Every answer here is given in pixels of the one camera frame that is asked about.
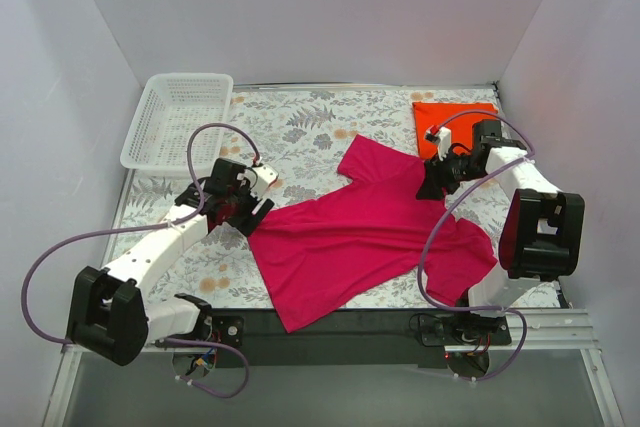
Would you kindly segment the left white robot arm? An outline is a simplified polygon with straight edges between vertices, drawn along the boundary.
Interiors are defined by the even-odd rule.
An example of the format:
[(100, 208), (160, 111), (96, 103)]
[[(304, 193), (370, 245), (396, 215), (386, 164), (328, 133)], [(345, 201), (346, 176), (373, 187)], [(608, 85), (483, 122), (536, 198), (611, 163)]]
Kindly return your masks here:
[(72, 292), (66, 337), (124, 366), (150, 343), (176, 337), (193, 347), (215, 332), (212, 307), (189, 294), (151, 303), (160, 278), (216, 227), (228, 224), (249, 237), (273, 208), (266, 198), (278, 173), (219, 158), (209, 176), (192, 182), (175, 200), (162, 227), (106, 266), (84, 268)]

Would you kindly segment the pink t shirt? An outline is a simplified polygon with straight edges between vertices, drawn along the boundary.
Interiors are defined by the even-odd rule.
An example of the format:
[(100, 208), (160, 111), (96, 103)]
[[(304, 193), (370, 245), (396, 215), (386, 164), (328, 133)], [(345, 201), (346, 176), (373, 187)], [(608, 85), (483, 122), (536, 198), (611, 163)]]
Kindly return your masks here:
[(337, 172), (348, 185), (271, 211), (248, 239), (288, 333), (413, 270), (431, 234), (427, 292), (446, 305), (496, 265), (483, 229), (453, 217), (438, 227), (443, 202), (416, 199), (419, 158), (358, 135)]

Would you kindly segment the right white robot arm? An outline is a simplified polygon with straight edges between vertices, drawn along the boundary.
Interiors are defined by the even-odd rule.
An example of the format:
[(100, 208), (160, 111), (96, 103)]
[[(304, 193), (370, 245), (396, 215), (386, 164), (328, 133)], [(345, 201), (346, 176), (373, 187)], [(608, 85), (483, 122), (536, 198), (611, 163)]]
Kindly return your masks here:
[(506, 315), (539, 283), (574, 273), (579, 258), (585, 201), (548, 181), (536, 168), (534, 149), (523, 134), (504, 134), (505, 120), (493, 116), (472, 127), (470, 148), (456, 153), (445, 122), (426, 130), (437, 148), (425, 161), (425, 179), (416, 197), (442, 200), (464, 182), (472, 189), (495, 180), (510, 201), (498, 242), (498, 262), (479, 282), (464, 289), (452, 307), (432, 296), (434, 312), (417, 314), (409, 324), (427, 347), (459, 342), (507, 345)]

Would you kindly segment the white plastic basket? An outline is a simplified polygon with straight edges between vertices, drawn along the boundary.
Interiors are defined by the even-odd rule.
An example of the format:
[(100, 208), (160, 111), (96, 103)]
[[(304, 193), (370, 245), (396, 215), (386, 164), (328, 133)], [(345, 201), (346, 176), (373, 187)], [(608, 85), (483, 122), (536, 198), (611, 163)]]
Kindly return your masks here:
[(233, 87), (227, 74), (149, 78), (121, 150), (121, 165), (152, 176), (187, 178), (190, 136), (205, 124), (227, 121)]

